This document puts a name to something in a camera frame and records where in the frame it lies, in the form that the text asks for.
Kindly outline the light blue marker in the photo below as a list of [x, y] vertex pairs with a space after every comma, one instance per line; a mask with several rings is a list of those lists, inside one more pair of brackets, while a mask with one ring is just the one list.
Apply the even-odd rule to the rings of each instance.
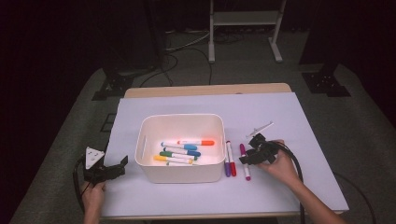
[[170, 143], [170, 142], [161, 142], [162, 147], [171, 147], [171, 148], [180, 148], [180, 149], [186, 149], [186, 150], [197, 150], [198, 147], [195, 145], [186, 145], [186, 144], [176, 144], [176, 143]]

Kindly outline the magenta marker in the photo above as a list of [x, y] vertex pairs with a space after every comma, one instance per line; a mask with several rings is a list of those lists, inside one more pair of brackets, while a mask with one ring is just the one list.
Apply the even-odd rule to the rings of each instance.
[[[244, 144], [240, 144], [239, 149], [240, 149], [241, 158], [245, 158], [246, 157], [246, 149], [245, 149]], [[251, 176], [250, 176], [250, 171], [249, 171], [248, 165], [243, 163], [243, 167], [244, 167], [245, 179], [246, 179], [246, 181], [250, 181]]]

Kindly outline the yellow marker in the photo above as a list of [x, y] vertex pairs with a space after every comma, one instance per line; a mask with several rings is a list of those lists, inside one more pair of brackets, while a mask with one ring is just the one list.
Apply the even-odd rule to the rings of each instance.
[[169, 161], [169, 162], [176, 162], [176, 163], [184, 163], [184, 164], [192, 164], [192, 160], [190, 159], [180, 159], [180, 158], [172, 158], [172, 157], [165, 157], [161, 155], [153, 156], [155, 161]]

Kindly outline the white plastic bin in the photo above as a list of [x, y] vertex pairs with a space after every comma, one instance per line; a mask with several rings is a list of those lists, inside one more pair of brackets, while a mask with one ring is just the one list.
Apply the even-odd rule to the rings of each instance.
[[[197, 146], [201, 153], [197, 166], [166, 166], [153, 156], [163, 151], [161, 142], [213, 140], [214, 146]], [[216, 182], [223, 174], [225, 134], [222, 119], [214, 114], [174, 114], [150, 116], [142, 122], [135, 151], [135, 161], [152, 183]]]

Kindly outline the black stand base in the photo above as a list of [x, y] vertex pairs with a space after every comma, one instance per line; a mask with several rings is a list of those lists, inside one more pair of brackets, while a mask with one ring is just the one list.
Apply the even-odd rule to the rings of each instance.
[[328, 97], [349, 97], [345, 86], [334, 76], [337, 63], [325, 63], [317, 72], [302, 73], [308, 89], [312, 93], [325, 93]]
[[93, 95], [93, 101], [104, 101], [108, 97], [123, 96], [134, 83], [134, 75], [118, 69], [103, 69], [105, 80], [101, 88]]

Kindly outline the dark blue marker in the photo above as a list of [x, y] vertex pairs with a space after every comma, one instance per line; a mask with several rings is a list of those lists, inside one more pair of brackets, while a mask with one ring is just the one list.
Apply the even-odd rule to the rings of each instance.
[[183, 155], [189, 155], [189, 156], [196, 156], [196, 157], [201, 156], [201, 153], [199, 151], [186, 150], [186, 149], [180, 149], [180, 148], [164, 147], [163, 151], [173, 152], [173, 153], [183, 154]]

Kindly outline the orange marker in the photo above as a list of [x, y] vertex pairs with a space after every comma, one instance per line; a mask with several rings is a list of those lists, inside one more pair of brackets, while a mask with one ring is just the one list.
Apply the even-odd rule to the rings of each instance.
[[215, 141], [213, 140], [179, 140], [177, 141], [180, 145], [194, 145], [194, 146], [214, 146]]

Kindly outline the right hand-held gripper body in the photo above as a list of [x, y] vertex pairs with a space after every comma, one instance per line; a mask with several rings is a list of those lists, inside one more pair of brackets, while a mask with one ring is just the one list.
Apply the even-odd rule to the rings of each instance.
[[247, 135], [247, 138], [250, 139], [248, 144], [251, 146], [251, 149], [258, 150], [258, 155], [256, 157], [259, 158], [260, 162], [268, 161], [273, 163], [276, 160], [276, 150], [271, 146], [271, 144], [266, 140], [266, 138], [262, 135], [262, 131], [272, 126], [274, 123], [270, 121], [268, 124], [265, 124], [259, 128], [254, 128], [253, 132]]

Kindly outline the white paper sheet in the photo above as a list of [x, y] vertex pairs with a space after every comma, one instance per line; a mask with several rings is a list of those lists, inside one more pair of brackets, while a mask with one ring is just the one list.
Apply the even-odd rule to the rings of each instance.
[[269, 139], [282, 139], [297, 157], [304, 183], [332, 210], [344, 212], [347, 202], [332, 174], [296, 95], [292, 92], [203, 96], [125, 98], [109, 139], [105, 163], [128, 156], [125, 175], [106, 185], [106, 218], [151, 219], [165, 217], [263, 217], [296, 214], [299, 202], [282, 183], [257, 167], [246, 181], [241, 162], [236, 176], [224, 171], [216, 182], [152, 183], [135, 161], [136, 144], [144, 119], [174, 114], [214, 114], [222, 119], [225, 146], [233, 155], [247, 135], [272, 121], [262, 131]]

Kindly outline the white metal stand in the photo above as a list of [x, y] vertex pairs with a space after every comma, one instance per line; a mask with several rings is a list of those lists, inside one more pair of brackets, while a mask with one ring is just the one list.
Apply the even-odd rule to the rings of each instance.
[[277, 46], [277, 38], [282, 23], [287, 0], [281, 0], [278, 10], [269, 11], [236, 11], [236, 12], [216, 12], [214, 10], [214, 0], [210, 0], [209, 9], [209, 41], [208, 41], [208, 61], [214, 63], [215, 43], [214, 33], [218, 26], [244, 26], [244, 25], [274, 25], [273, 35], [268, 38], [270, 48], [277, 63], [282, 63], [283, 58]]

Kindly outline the person's right hand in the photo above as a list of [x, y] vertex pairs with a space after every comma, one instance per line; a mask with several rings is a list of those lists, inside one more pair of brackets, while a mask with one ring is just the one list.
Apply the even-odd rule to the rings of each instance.
[[290, 189], [302, 184], [290, 156], [282, 150], [277, 152], [276, 160], [273, 163], [259, 163], [258, 167]]

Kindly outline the red marker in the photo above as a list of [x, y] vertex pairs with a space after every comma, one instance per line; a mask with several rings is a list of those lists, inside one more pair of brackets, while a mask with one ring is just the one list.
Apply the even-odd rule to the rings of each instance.
[[230, 141], [226, 142], [227, 151], [228, 151], [228, 161], [230, 166], [231, 176], [236, 176], [236, 167], [233, 160], [233, 149]]

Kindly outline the purple marker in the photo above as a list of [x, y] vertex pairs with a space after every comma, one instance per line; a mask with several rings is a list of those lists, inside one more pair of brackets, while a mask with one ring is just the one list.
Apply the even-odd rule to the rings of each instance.
[[225, 169], [226, 176], [230, 177], [231, 176], [231, 167], [230, 167], [229, 154], [228, 154], [227, 148], [225, 149], [224, 169]]

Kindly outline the person's left hand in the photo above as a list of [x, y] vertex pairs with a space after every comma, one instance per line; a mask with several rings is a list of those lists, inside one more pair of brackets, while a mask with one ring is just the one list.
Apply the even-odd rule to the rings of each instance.
[[85, 182], [81, 189], [81, 199], [86, 209], [101, 208], [105, 199], [106, 183], [101, 182], [96, 185]]

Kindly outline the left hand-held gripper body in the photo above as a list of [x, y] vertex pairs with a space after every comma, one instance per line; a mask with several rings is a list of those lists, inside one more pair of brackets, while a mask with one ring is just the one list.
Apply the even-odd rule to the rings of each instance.
[[106, 153], [91, 147], [86, 148], [83, 159], [84, 180], [94, 186], [109, 179], [107, 168], [103, 165], [103, 158]]

